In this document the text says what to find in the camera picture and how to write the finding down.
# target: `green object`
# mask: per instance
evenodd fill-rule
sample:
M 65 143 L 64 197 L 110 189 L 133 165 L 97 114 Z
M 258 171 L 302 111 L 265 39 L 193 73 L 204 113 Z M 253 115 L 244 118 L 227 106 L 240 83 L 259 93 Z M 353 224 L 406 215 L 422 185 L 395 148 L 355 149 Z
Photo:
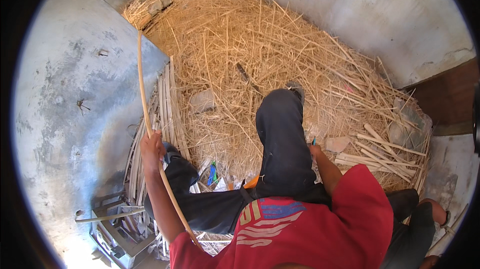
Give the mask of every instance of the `green object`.
M 217 167 L 217 162 L 212 161 L 212 165 L 215 166 L 215 168 L 216 168 Z M 219 177 L 217 175 L 217 170 L 215 170 L 215 174 L 213 175 L 213 182 L 216 183 L 216 184 L 219 182 Z

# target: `black pants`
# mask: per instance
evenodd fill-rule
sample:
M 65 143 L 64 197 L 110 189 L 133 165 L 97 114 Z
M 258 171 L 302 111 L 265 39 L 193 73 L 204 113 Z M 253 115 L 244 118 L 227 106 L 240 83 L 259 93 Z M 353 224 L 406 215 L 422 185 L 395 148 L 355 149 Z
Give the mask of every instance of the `black pants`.
M 419 203 L 415 189 L 387 193 L 393 209 L 392 241 L 381 269 L 417 269 L 427 254 L 435 234 L 430 202 Z M 410 224 L 401 222 L 410 218 Z
M 248 189 L 249 197 L 242 190 L 189 193 L 190 186 L 198 179 L 197 170 L 186 159 L 174 158 L 165 175 L 190 228 L 232 234 L 249 199 L 283 196 L 331 207 L 331 198 L 323 184 L 314 183 L 316 175 L 302 122 L 303 106 L 290 90 L 274 90 L 263 99 L 256 114 L 257 133 L 263 144 L 260 170 L 263 177 L 255 188 Z M 148 196 L 145 209 L 154 218 Z

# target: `shoe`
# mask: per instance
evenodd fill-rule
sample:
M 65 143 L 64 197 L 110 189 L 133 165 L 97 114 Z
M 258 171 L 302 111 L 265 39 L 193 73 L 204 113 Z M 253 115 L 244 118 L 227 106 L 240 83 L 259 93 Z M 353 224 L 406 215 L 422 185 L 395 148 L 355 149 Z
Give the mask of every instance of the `shoe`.
M 172 144 L 170 144 L 169 142 L 166 142 L 166 141 L 164 141 L 162 143 L 163 143 L 163 146 L 165 147 L 165 150 L 166 150 L 166 153 L 163 156 L 163 161 L 166 164 L 170 164 L 172 159 L 182 157 L 182 155 L 180 154 L 180 152 L 178 151 L 178 149 L 175 146 L 173 146 Z
M 452 217 L 452 214 L 450 213 L 450 211 L 446 211 L 447 213 L 447 216 L 446 216 L 446 219 L 445 219 L 445 223 L 444 224 L 441 224 L 440 225 L 440 228 L 444 228 L 447 226 L 447 224 L 450 222 L 450 217 Z
M 298 99 L 300 99 L 300 102 L 303 106 L 305 103 L 305 92 L 303 91 L 302 85 L 296 81 L 290 80 L 286 83 L 286 86 L 291 92 L 293 92 L 293 94 L 295 94 L 295 96 L 298 97 Z

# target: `blue object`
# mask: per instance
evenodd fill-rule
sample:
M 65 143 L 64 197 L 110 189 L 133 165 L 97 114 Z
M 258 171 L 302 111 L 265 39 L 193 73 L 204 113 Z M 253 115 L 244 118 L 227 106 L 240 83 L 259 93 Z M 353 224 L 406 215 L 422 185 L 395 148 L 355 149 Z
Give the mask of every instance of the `blue object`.
M 210 165 L 210 175 L 208 176 L 207 186 L 211 186 L 214 182 L 216 170 L 217 168 L 215 166 L 215 162 L 213 161 Z

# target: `red t-shirt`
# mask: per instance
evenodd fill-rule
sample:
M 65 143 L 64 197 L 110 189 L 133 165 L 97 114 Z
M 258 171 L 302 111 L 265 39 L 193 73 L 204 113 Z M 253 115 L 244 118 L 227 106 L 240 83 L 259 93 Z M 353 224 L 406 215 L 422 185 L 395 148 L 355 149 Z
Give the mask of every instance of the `red t-shirt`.
M 183 232 L 170 244 L 171 268 L 271 268 L 297 263 L 312 268 L 377 269 L 387 252 L 393 211 L 365 165 L 338 182 L 332 211 L 289 197 L 261 198 L 243 209 L 232 242 L 218 255 L 201 251 Z

